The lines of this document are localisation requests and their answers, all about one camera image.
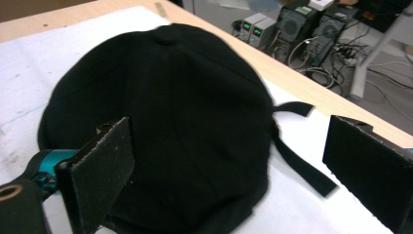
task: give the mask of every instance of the black fabric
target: black fabric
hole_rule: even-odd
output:
[[[268,186],[273,102],[216,36],[183,24],[92,49],[58,82],[40,148],[79,148],[131,117],[135,169],[105,225],[119,233],[229,233]]]

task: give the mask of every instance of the wire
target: wire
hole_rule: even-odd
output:
[[[410,63],[413,64],[413,60],[410,58],[409,55],[407,55],[407,46],[406,46],[405,44],[403,44],[403,51],[404,51],[404,56],[406,57],[406,59],[407,59],[408,61],[410,61]]]
[[[371,72],[374,72],[374,73],[376,73],[376,74],[379,74],[380,76],[388,79],[388,81],[390,81],[390,83],[393,84],[393,85],[395,85],[395,86],[398,86],[398,87],[400,87],[400,88],[402,88],[402,89],[404,89],[404,90],[408,90],[408,91],[410,91],[410,92],[413,92],[413,87],[408,86],[408,85],[404,85],[404,84],[396,81],[394,78],[392,78],[392,77],[390,77],[390,76],[388,76],[388,75],[386,75],[386,74],[384,74],[384,73],[382,73],[382,72],[380,72],[380,71],[376,71],[376,70],[373,70],[373,69],[371,69],[371,68],[367,68],[367,70],[369,70],[369,71],[371,71]]]
[[[406,114],[404,111],[402,111],[399,107],[397,107],[397,106],[389,99],[389,97],[387,96],[386,92],[385,92],[382,88],[380,88],[380,86],[378,86],[377,84],[375,84],[375,83],[373,83],[373,82],[371,82],[371,81],[369,81],[369,80],[367,80],[366,83],[367,83],[367,84],[370,84],[370,85],[372,85],[372,86],[374,86],[374,87],[376,87],[376,88],[383,94],[384,98],[389,102],[389,104],[390,104],[395,110],[397,110],[401,115],[403,115],[403,116],[406,117],[407,119],[413,121],[413,117],[409,116],[409,115]]]
[[[273,42],[272,42],[271,45],[268,47],[269,49],[272,48],[272,47],[274,46],[274,43],[276,43],[277,39],[279,39],[279,35],[280,35],[281,32],[282,32],[282,31],[281,31],[280,29],[277,31],[277,34],[276,34],[276,36],[274,37]]]
[[[369,66],[385,66],[385,65],[394,64],[394,63],[402,64],[402,65],[406,65],[406,66],[413,66],[413,64],[404,63],[402,61],[389,61],[389,62],[385,62],[385,63],[381,63],[381,64],[370,64]]]
[[[292,56],[295,54],[295,51],[297,51],[297,49],[298,49],[301,45],[303,45],[304,43],[310,43],[311,41],[313,41],[313,40],[315,40],[315,39],[317,39],[317,38],[318,38],[318,36],[313,37],[313,38],[309,38],[309,39],[305,39],[304,41],[300,42],[300,43],[291,51],[291,53],[289,54],[289,56],[288,56],[288,66],[291,67],[292,69],[301,68],[306,61],[303,62],[303,64],[300,65],[299,67],[292,67],[292,66],[291,66]]]
[[[325,75],[327,78],[329,78],[329,79],[330,79],[330,82],[327,82],[327,83],[325,83],[325,84],[322,84],[322,83],[318,82],[317,80],[315,80],[313,77],[310,77],[312,80],[314,80],[314,81],[316,81],[317,83],[323,85],[323,86],[326,87],[327,89],[332,88],[332,87],[334,86],[334,84],[335,84],[334,82],[336,82],[336,84],[337,84],[338,86],[340,86],[341,91],[343,91],[343,87],[342,87],[342,85],[341,85],[341,82],[339,82],[337,79],[335,79],[330,72],[328,72],[327,70],[325,70],[325,69],[323,69],[323,68],[321,68],[321,67],[310,67],[310,68],[306,68],[306,69],[299,70],[298,72],[302,73],[302,72],[309,72],[309,71],[310,71],[310,72],[316,72],[316,73],[323,74],[323,75]]]

